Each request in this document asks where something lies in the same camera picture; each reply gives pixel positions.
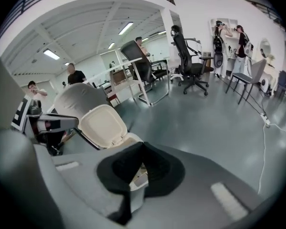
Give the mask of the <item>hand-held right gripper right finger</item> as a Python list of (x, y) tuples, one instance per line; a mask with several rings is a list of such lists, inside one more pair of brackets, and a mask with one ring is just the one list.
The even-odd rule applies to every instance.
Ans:
[(214, 161), (156, 148), (183, 163), (184, 180), (167, 196), (146, 198), (133, 214), (133, 229), (249, 229), (266, 213), (257, 192)]

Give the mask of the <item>white floor appliance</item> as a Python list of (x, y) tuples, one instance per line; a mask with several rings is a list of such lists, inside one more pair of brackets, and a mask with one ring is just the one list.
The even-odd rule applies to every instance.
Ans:
[(262, 90), (263, 93), (268, 93), (269, 87), (270, 83), (268, 78), (263, 78), (260, 80), (260, 89)]

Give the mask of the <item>white vanity table with mirror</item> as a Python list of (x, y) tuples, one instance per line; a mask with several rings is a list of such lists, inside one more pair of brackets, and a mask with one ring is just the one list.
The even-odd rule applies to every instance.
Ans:
[(274, 97), (275, 90), (277, 89), (279, 70), (274, 67), (273, 61), (275, 60), (275, 57), (271, 54), (271, 46), (268, 39), (263, 38), (260, 41), (258, 56), (262, 56), (264, 59), (266, 59), (266, 66), (260, 80), (263, 78), (268, 78), (270, 83), (269, 92), (264, 94), (268, 95), (269, 97)]

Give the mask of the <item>white power strip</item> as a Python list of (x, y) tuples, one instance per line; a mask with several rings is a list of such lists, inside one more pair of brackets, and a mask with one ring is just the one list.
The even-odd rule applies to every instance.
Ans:
[(267, 117), (267, 115), (265, 113), (261, 113), (260, 116), (261, 116), (262, 120), (264, 121), (266, 128), (269, 128), (271, 125), (271, 122), (270, 122), (269, 118)]

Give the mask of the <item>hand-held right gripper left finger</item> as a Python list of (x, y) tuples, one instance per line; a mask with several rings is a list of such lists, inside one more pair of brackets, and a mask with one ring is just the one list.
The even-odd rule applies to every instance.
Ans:
[(144, 229), (131, 212), (129, 184), (119, 177), (105, 187), (97, 166), (114, 148), (51, 157), (23, 134), (0, 130), (0, 188), (36, 229)]

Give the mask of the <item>blue seat chair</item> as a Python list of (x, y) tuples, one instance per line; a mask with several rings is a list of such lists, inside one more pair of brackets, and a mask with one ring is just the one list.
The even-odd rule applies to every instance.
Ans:
[(247, 86), (249, 84), (251, 85), (250, 90), (248, 92), (248, 95), (245, 99), (247, 101), (250, 94), (251, 94), (251, 91), (253, 89), (254, 84), (259, 82), (259, 80), (260, 80), (260, 78), (264, 72), (265, 66), (266, 66), (266, 59), (262, 59), (256, 63), (254, 63), (253, 65), (251, 65), (251, 76), (247, 76), (244, 73), (232, 73), (230, 82), (228, 84), (228, 88), (227, 88), (225, 93), (228, 92), (229, 88), (231, 87), (231, 83), (232, 83), (233, 79), (235, 78), (237, 81), (236, 81), (236, 85), (235, 85), (233, 91), (236, 90), (236, 87), (238, 86), (239, 82), (244, 83), (244, 89), (242, 91), (242, 94), (241, 94), (241, 97), (238, 101), (238, 104), (240, 104), (241, 100), (244, 99), (244, 94), (246, 92)]

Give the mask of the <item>black office chair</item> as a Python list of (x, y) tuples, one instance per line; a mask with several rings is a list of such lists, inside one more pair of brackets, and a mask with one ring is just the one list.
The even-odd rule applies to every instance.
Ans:
[(179, 26), (173, 25), (171, 27), (171, 36), (174, 41), (174, 45), (177, 47), (178, 55), (181, 59), (181, 65), (178, 70), (182, 76), (190, 77), (189, 84), (184, 88), (183, 94), (187, 94), (187, 89), (191, 86), (197, 86), (204, 91), (204, 95), (208, 96), (207, 87), (209, 83), (201, 81), (200, 78), (204, 73), (209, 73), (214, 70), (213, 67), (207, 67), (207, 61), (213, 59), (211, 56), (199, 57), (203, 60), (202, 63), (192, 63), (192, 58), (196, 55), (191, 55), (188, 51), (190, 47), (187, 46), (185, 38)]

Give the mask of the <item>purple chair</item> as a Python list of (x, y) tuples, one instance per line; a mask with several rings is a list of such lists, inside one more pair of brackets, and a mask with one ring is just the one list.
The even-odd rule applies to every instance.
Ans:
[(276, 94), (280, 98), (286, 91), (286, 72), (281, 71), (279, 73)]

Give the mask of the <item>grey shell chair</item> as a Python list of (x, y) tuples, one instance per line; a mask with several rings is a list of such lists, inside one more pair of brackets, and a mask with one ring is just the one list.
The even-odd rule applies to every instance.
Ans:
[(109, 104), (104, 90), (84, 83), (68, 86), (54, 100), (54, 107), (58, 114), (76, 117), (78, 120), (102, 104)]

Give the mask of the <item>black mesh cantilever chair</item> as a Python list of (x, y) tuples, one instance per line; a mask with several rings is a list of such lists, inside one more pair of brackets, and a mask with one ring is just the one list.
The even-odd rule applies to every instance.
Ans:
[[(133, 79), (138, 81), (141, 87), (141, 93), (138, 95), (140, 101), (147, 104), (148, 106), (153, 106), (169, 94), (170, 79), (168, 68), (165, 68), (164, 70), (160, 69), (154, 71), (152, 69), (152, 63), (148, 60), (147, 56), (145, 56), (135, 41), (129, 41), (125, 43), (120, 48), (120, 51), (131, 63), (130, 71), (132, 72)], [(148, 99), (147, 93), (153, 89), (156, 80), (159, 80), (163, 77), (167, 78), (167, 92), (154, 102), (151, 102)]]

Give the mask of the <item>cream pedal trash bin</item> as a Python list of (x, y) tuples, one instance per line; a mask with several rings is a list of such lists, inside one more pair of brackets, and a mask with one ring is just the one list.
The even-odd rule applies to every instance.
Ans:
[[(115, 109), (105, 104), (85, 114), (79, 122), (79, 129), (90, 141), (101, 148), (117, 148), (142, 142), (139, 136), (128, 131)], [(143, 205), (143, 192), (147, 186), (147, 170), (144, 164), (141, 164), (129, 183), (132, 213)]]

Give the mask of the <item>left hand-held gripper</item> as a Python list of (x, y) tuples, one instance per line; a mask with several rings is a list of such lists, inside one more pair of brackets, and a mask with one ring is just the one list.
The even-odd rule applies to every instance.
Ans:
[(68, 130), (77, 128), (79, 119), (60, 114), (43, 114), (40, 100), (25, 96), (11, 123), (11, 129), (18, 130), (33, 144), (48, 147), (47, 130)]

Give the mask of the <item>ceiling light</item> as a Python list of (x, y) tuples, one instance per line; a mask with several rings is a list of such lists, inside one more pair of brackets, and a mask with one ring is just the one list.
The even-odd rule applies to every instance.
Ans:
[(118, 35), (123, 35), (132, 25), (133, 25), (133, 22), (127, 23), (127, 24), (123, 27), (123, 29), (119, 32)]
[(50, 49), (44, 50), (43, 54), (49, 56), (50, 58), (52, 58), (54, 60), (60, 59), (60, 57), (56, 53), (52, 52)]

